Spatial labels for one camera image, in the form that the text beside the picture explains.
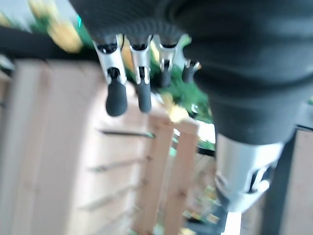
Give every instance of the green foliage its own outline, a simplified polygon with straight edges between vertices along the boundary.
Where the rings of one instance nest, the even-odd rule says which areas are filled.
[[[168,88],[159,89],[159,92],[169,92],[173,96],[173,101],[184,107],[187,112],[193,113],[192,106],[197,106],[197,114],[195,119],[212,123],[212,117],[209,114],[208,97],[205,93],[199,90],[197,85],[192,83],[184,83],[182,78],[182,70],[173,65],[172,81]]]
[[[132,83],[136,82],[135,74],[129,68],[125,67],[125,73],[128,81]]]
[[[83,42],[83,45],[85,47],[93,48],[92,39],[91,39],[86,27],[80,21],[78,21],[77,24],[75,25],[75,28],[76,28],[76,31],[77,31],[80,39]]]
[[[22,29],[21,25],[17,22],[14,22],[10,20],[7,15],[5,15],[3,12],[0,12],[0,26],[3,26],[1,22],[2,20],[6,20],[8,22],[8,27],[16,28],[16,29]]]
[[[31,32],[34,33],[46,33],[50,26],[51,17],[50,16],[44,16],[41,18],[36,18],[36,21],[31,23],[29,28]]]
[[[156,61],[154,56],[152,55],[152,51],[150,51],[150,77],[153,79],[154,77],[157,77],[157,75],[161,72],[160,69],[160,63],[159,61]]]
[[[199,141],[198,146],[204,149],[215,150],[215,144],[209,141]]]

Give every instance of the wooden plank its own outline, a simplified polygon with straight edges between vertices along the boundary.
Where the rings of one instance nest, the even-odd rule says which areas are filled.
[[[176,123],[175,128],[181,133],[195,135],[198,133],[199,124],[191,117],[185,118],[181,123]]]
[[[142,184],[138,186],[127,186],[125,188],[122,188],[121,190],[117,191],[115,194],[111,194],[109,196],[99,198],[98,200],[92,201],[87,205],[84,205],[80,209],[82,210],[88,210],[88,211],[93,211],[97,209],[98,207],[104,206],[112,201],[118,200],[119,198],[123,197],[125,194],[133,191],[140,190],[142,187]]]
[[[185,210],[188,189],[193,173],[197,142],[197,134],[180,133],[177,155],[167,194],[164,221],[165,235],[179,234],[182,225],[182,213]]]
[[[42,73],[40,68],[31,67],[29,64],[23,67],[18,64],[18,68],[8,103],[10,109],[6,113],[7,122],[2,133],[4,137],[0,148],[0,234],[10,235],[13,234],[14,212],[17,209],[16,199],[25,157],[25,141],[29,137],[29,126],[32,125],[31,118],[36,109]]]
[[[31,234],[64,234],[90,107],[104,81],[92,64],[50,63],[48,121],[38,171]],[[83,230],[84,222],[76,222]]]
[[[96,234],[101,230],[105,230],[110,224],[123,218],[123,215],[134,207],[134,205],[129,203],[129,198],[134,194],[135,191],[130,191],[118,200],[89,211],[87,234]]]
[[[164,172],[168,160],[169,149],[172,145],[173,126],[171,122],[161,121],[155,116],[150,116],[150,126],[154,130],[155,138],[152,142],[149,161],[146,165],[146,176],[139,206],[143,212],[136,219],[133,230],[139,235],[151,235],[155,225],[159,199],[161,195]]]
[[[104,135],[92,127],[88,128],[85,136],[86,148],[83,154],[88,155],[84,164],[87,168],[144,158],[146,146],[151,141],[146,137]]]
[[[97,173],[97,174],[101,174],[103,172],[110,171],[110,170],[113,170],[116,168],[126,167],[126,166],[134,165],[134,164],[141,165],[141,164],[144,164],[145,162],[146,162],[146,160],[143,158],[133,158],[133,159],[125,160],[122,162],[113,163],[110,165],[99,165],[96,167],[90,167],[88,169],[88,171],[93,172],[93,173]]]
[[[102,173],[94,173],[89,169],[80,173],[80,184],[83,186],[78,192],[80,200],[77,201],[78,207],[84,207],[93,201],[99,201],[110,197],[118,191],[137,186],[140,183],[138,168],[139,165],[132,164],[118,167]]]
[[[127,230],[134,222],[135,218],[140,214],[141,209],[138,207],[130,208],[129,210],[121,213],[115,220],[110,224],[103,226],[100,230],[93,233],[92,235],[128,235]]]
[[[42,146],[44,144],[45,127],[48,119],[48,101],[50,80],[44,76],[39,79],[39,87],[32,118],[27,132],[24,160],[20,170],[21,179],[18,187],[18,197],[15,208],[15,220],[13,226],[14,235],[31,235],[31,221],[33,206],[39,192],[37,177],[42,158]]]
[[[282,218],[282,235],[306,235],[313,231],[313,132],[298,131],[290,181]]]

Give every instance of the wooden slat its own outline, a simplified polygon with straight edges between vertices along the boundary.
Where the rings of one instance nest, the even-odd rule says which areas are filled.
[[[13,234],[30,235],[32,210],[38,193],[36,186],[37,174],[42,157],[42,146],[44,143],[45,126],[48,118],[48,98],[50,80],[41,72],[42,77],[37,76],[38,88],[34,109],[31,114],[27,140],[24,149],[24,160],[20,169],[21,180],[18,187],[18,197],[15,206],[15,225]]]
[[[133,158],[133,159],[125,160],[125,161],[122,161],[122,162],[113,163],[113,164],[110,164],[110,165],[99,165],[99,166],[96,166],[96,167],[91,167],[91,168],[88,169],[88,171],[93,172],[93,173],[101,174],[101,173],[104,173],[106,171],[113,170],[113,169],[116,169],[116,168],[126,167],[126,166],[130,166],[130,165],[134,165],[134,164],[141,165],[141,164],[144,164],[146,162],[147,161],[145,159],[143,159],[143,158]]]
[[[117,164],[129,159],[144,158],[146,146],[152,139],[138,136],[104,135],[93,127],[86,132],[84,154],[88,155],[85,166]]]
[[[97,208],[104,206],[110,202],[113,202],[115,200],[119,200],[121,197],[123,197],[125,194],[127,194],[129,192],[140,190],[141,187],[142,187],[142,184],[140,184],[138,186],[127,186],[127,187],[117,191],[115,194],[112,194],[112,195],[109,195],[109,196],[106,196],[103,198],[99,198],[95,201],[92,201],[92,202],[88,203],[87,205],[82,206],[80,209],[81,210],[88,210],[88,211],[96,210]]]
[[[143,212],[136,219],[133,226],[133,230],[139,235],[150,235],[153,232],[164,171],[174,131],[171,122],[163,121],[166,120],[164,117],[161,117],[160,121],[160,119],[150,116],[149,120],[155,138],[150,149],[149,162],[146,165],[144,180],[146,185],[142,189],[139,201],[139,205],[143,207]]]
[[[32,61],[29,66],[38,65]],[[32,235],[65,233],[88,111],[104,83],[101,70],[91,64],[86,70],[67,62],[48,66],[51,81],[48,121],[37,178],[40,192],[33,207]]]
[[[43,116],[46,110],[39,110],[46,102],[45,94],[42,94],[41,102],[37,102],[36,99],[40,98],[40,76],[42,70],[30,66],[19,67],[20,70],[16,73],[16,80],[12,89],[12,96],[9,100],[10,109],[6,113],[7,123],[4,126],[3,138],[1,139],[1,164],[0,164],[0,234],[13,234],[13,226],[18,221],[20,228],[24,234],[29,234],[29,213],[32,208],[33,192],[33,180],[31,176],[25,176],[28,180],[29,192],[25,198],[19,198],[18,192],[20,191],[20,177],[21,171],[23,172],[23,160],[25,154],[29,154],[31,151],[29,148],[26,150],[25,143],[27,138],[34,137],[40,140],[41,128],[44,122],[44,117],[37,117],[38,126],[37,130],[31,130],[30,127],[34,127],[34,120],[32,118],[35,114],[41,114]],[[38,152],[33,151],[34,157],[37,157]],[[21,200],[26,202],[27,205],[22,205]],[[18,216],[15,216],[15,211],[21,212]]]
[[[133,164],[102,173],[94,173],[86,169],[80,173],[81,187],[77,192],[80,195],[77,201],[78,207],[110,197],[126,187],[137,186],[140,182],[140,167],[141,165]]]
[[[105,225],[92,235],[127,235],[127,230],[141,212],[141,208],[133,207],[121,213],[114,221]]]
[[[114,200],[102,207],[89,212],[89,225],[87,234],[95,234],[103,230],[109,224],[122,218],[126,211],[131,210],[134,205],[129,203],[130,198],[134,196],[135,192],[131,191],[124,194],[118,200]]]
[[[198,135],[180,133],[165,209],[165,235],[179,234],[193,172]]]

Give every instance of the robotic hand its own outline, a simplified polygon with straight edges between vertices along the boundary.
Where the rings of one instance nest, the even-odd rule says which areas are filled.
[[[151,108],[149,38],[161,38],[161,85],[170,82],[175,46],[202,69],[217,133],[216,187],[228,211],[245,211],[268,188],[300,103],[313,94],[313,1],[70,0],[94,40],[109,85],[107,111],[127,109],[116,35],[130,39],[139,106]]]

